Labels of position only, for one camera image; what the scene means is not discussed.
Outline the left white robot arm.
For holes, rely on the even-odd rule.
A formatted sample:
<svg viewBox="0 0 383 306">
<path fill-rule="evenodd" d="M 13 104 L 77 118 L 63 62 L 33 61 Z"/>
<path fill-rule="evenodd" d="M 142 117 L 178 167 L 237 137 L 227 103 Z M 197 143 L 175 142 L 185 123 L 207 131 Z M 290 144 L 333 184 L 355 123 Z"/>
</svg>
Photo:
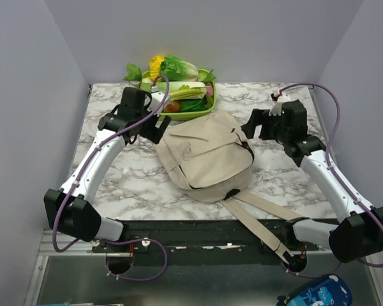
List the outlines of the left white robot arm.
<svg viewBox="0 0 383 306">
<path fill-rule="evenodd" d="M 159 143 L 171 119 L 158 123 L 160 112 L 170 100 L 167 92 L 134 87 L 123 90 L 121 102 L 100 118 L 89 151 L 68 180 L 44 195 L 45 210 L 52 236 L 58 233 L 90 242 L 106 240 L 113 251 L 128 246 L 129 237 L 121 221 L 102 217 L 93 201 L 106 172 L 117 155 L 139 136 Z"/>
</svg>

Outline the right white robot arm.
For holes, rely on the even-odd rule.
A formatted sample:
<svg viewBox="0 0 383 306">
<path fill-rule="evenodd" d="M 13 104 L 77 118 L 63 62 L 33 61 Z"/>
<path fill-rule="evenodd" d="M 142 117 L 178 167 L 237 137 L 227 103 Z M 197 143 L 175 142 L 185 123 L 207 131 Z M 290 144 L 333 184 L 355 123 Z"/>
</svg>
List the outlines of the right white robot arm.
<svg viewBox="0 0 383 306">
<path fill-rule="evenodd" d="M 310 242 L 330 249 L 342 263 L 360 260 L 383 251 L 383 207 L 375 207 L 346 179 L 332 161 L 326 146 L 308 133 L 307 111 L 296 100 L 277 104 L 280 112 L 254 109 L 242 130 L 252 139 L 257 126 L 261 140 L 274 140 L 284 152 L 317 184 L 331 204 L 338 225 L 311 219 L 295 219 L 281 233 L 282 245 L 297 249 Z"/>
</svg>

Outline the beige canvas backpack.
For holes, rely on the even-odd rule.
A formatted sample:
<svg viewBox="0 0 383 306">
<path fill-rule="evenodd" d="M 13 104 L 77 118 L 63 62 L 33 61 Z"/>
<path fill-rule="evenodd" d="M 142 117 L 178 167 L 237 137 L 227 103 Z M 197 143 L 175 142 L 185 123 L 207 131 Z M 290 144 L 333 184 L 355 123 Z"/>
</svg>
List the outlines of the beige canvas backpack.
<svg viewBox="0 0 383 306">
<path fill-rule="evenodd" d="M 303 216 L 250 192 L 255 154 L 236 118 L 215 111 L 168 127 L 155 147 L 175 186 L 193 199 L 219 201 L 266 244 L 291 272 L 304 270 L 305 255 L 295 255 L 238 202 L 243 201 L 286 221 Z"/>
</svg>

